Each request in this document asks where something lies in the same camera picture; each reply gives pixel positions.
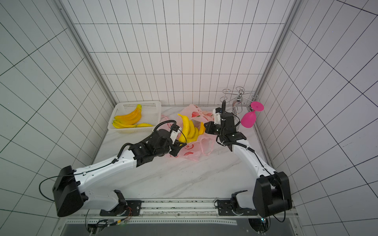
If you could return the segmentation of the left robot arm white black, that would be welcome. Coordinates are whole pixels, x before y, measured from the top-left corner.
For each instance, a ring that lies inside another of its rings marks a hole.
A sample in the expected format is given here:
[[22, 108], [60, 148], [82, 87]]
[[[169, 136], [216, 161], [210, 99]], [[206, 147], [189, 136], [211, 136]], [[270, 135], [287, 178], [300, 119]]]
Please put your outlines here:
[[184, 137], [183, 129], [174, 120], [165, 121], [142, 141], [123, 144], [114, 157], [83, 168], [61, 169], [52, 188], [57, 216], [70, 216], [81, 209], [100, 209], [102, 215], [109, 216], [124, 214], [129, 208], [125, 197], [120, 190], [104, 191], [105, 181], [155, 157], [177, 156], [187, 144], [177, 137]]

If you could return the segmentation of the pink plastic bag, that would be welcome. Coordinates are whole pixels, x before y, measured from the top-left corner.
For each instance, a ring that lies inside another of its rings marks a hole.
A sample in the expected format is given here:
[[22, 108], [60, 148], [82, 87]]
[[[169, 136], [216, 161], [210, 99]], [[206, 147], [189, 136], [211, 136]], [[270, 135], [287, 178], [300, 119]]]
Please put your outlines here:
[[[212, 111], [205, 111], [199, 108], [197, 105], [191, 104], [185, 107], [180, 113], [183, 116], [187, 116], [193, 121], [194, 126], [200, 128], [200, 123], [213, 122], [214, 116]], [[181, 117], [177, 115], [173, 116], [176, 124], [182, 129], [183, 122]], [[214, 149], [215, 135], [209, 135], [204, 133], [199, 136], [199, 140], [196, 142], [188, 143], [182, 148], [177, 157], [186, 158], [198, 161], [201, 156], [209, 156]]]

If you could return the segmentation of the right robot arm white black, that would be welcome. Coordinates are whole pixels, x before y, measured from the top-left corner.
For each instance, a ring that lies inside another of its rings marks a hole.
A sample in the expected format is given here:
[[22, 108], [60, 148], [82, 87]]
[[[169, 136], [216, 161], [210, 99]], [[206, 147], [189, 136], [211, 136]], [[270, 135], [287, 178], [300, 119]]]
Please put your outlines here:
[[258, 215], [263, 219], [286, 213], [292, 209], [289, 178], [268, 165], [254, 149], [246, 136], [237, 130], [235, 115], [226, 111], [226, 101], [214, 109], [214, 121], [207, 122], [205, 132], [216, 136], [219, 145], [228, 147], [240, 158], [255, 176], [253, 192], [241, 190], [230, 200], [217, 203], [219, 215]]

